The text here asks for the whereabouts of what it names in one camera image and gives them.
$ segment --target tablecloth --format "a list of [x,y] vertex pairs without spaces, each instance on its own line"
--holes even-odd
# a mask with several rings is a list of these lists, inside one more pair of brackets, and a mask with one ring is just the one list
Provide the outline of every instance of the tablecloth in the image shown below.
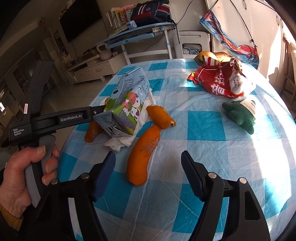
[[[152,125],[147,122],[130,148],[116,153],[116,166],[104,193],[95,205],[109,240],[187,241],[196,225],[203,203],[193,195],[182,169],[180,156],[188,150],[192,158],[223,179],[245,177],[263,210],[271,240],[284,230],[296,210],[296,125],[286,105],[268,81],[253,67],[243,64],[243,73],[257,87],[250,97],[256,102],[255,133],[249,135],[233,122],[221,105],[229,99],[206,92],[187,81],[196,70],[192,60],[150,61],[124,67],[92,102],[109,97],[121,75],[142,67],[164,106],[177,125],[161,131],[161,139],[150,159],[148,181],[135,187],[126,180],[129,153],[137,138]],[[85,143],[88,124],[71,132],[59,159],[58,178],[72,180],[103,161],[110,151],[101,133]],[[74,233],[82,240],[69,200]],[[214,240],[225,225],[228,198],[223,207]]]

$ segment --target silver bolt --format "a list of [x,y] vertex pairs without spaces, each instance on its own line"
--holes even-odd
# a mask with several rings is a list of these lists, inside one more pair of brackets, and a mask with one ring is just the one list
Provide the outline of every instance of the silver bolt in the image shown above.
[[89,174],[87,172],[82,173],[80,176],[81,176],[82,179],[88,179],[89,178]]
[[246,183],[247,183],[247,180],[246,180],[245,178],[243,178],[243,177],[241,177],[241,178],[239,179],[239,181],[240,181],[241,183],[243,183],[243,184],[246,184]]
[[212,179],[215,179],[217,177],[217,174],[214,173],[214,172],[209,172],[209,177],[212,178]]
[[52,179],[52,181],[51,181],[50,183],[51,183],[52,185],[55,185],[55,184],[58,183],[58,181],[59,181],[59,180],[55,178],[55,179]]

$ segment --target green plush toy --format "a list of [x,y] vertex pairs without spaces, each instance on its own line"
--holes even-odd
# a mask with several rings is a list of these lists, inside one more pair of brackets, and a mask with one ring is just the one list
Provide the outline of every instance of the green plush toy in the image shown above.
[[255,101],[244,99],[231,103],[224,102],[222,107],[236,124],[245,129],[250,135],[254,133]]

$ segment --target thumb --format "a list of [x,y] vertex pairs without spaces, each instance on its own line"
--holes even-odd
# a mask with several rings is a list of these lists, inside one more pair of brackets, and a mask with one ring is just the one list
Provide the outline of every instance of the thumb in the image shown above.
[[45,153],[45,146],[26,147],[11,157],[10,165],[15,171],[24,171],[31,162],[40,161]]

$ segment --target pink plush toy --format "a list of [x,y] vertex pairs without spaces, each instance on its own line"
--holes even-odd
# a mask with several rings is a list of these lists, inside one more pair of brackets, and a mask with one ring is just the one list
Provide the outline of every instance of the pink plush toy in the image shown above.
[[126,5],[119,9],[120,12],[126,12],[127,10],[133,10],[136,6],[135,5]]

